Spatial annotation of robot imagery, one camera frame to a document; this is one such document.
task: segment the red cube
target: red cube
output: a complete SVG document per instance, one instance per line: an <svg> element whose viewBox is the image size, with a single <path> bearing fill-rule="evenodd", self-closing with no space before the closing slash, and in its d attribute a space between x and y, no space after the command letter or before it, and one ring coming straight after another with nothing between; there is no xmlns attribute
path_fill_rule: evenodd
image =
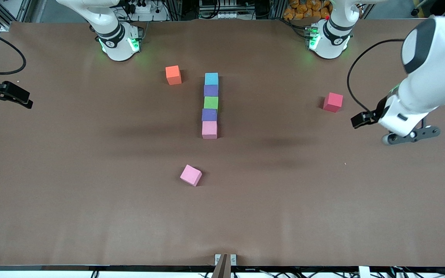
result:
<svg viewBox="0 0 445 278"><path fill-rule="evenodd" d="M331 112L338 112L339 109L343 106L343 96L338 95L337 93L329 93L325 97L324 107L323 109Z"/></svg>

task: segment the green led light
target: green led light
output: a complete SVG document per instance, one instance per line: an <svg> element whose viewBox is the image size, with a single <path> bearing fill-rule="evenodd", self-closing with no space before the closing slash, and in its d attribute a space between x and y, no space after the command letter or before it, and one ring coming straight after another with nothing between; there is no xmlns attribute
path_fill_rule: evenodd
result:
<svg viewBox="0 0 445 278"><path fill-rule="evenodd" d="M350 37L351 37L351 36L348 36L348 37L346 38L346 42L345 42L345 46L343 47L343 50L345 50L345 49L348 47L348 41L350 40Z"/></svg>
<svg viewBox="0 0 445 278"><path fill-rule="evenodd" d="M320 34L317 34L313 39L310 40L310 49L316 49L317 44L320 41Z"/></svg>
<svg viewBox="0 0 445 278"><path fill-rule="evenodd" d="M139 51L138 43L136 42L136 39L128 38L128 42L129 42L129 44L131 46L131 50L133 50L134 52Z"/></svg>
<svg viewBox="0 0 445 278"><path fill-rule="evenodd" d="M104 44L101 42L101 40L99 39L99 43L100 43L100 46L102 46L102 52L106 52L106 49L104 49Z"/></svg>

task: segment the green cube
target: green cube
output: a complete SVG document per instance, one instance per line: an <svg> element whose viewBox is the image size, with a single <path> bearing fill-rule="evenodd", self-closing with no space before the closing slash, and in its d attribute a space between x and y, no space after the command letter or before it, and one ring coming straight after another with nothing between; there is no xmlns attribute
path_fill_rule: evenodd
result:
<svg viewBox="0 0 445 278"><path fill-rule="evenodd" d="M204 97L204 108L217 109L219 107L219 97Z"/></svg>

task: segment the row of cubes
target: row of cubes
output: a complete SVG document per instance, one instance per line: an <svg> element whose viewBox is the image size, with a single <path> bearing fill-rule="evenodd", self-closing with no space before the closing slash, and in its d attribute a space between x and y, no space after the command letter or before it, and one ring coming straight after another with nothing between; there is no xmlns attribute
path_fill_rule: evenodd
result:
<svg viewBox="0 0 445 278"><path fill-rule="evenodd" d="M203 139L217 139L217 112L219 109L219 74L205 74L204 108L202 109Z"/></svg>

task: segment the pink cube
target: pink cube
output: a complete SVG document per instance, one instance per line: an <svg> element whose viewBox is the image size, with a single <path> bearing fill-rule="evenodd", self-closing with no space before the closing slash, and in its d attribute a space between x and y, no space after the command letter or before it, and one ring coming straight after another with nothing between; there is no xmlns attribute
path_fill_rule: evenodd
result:
<svg viewBox="0 0 445 278"><path fill-rule="evenodd" d="M324 107L323 109L331 112L338 112L339 109L343 106L343 96L338 95L337 93L329 93L325 97Z"/></svg>
<svg viewBox="0 0 445 278"><path fill-rule="evenodd" d="M191 167L190 165L187 165L185 167L182 175L180 176L182 180L186 181L187 183L190 183L193 186L197 186L197 183L201 177L202 177L202 172Z"/></svg>
<svg viewBox="0 0 445 278"><path fill-rule="evenodd" d="M202 138L217 139L217 121L202 122Z"/></svg>

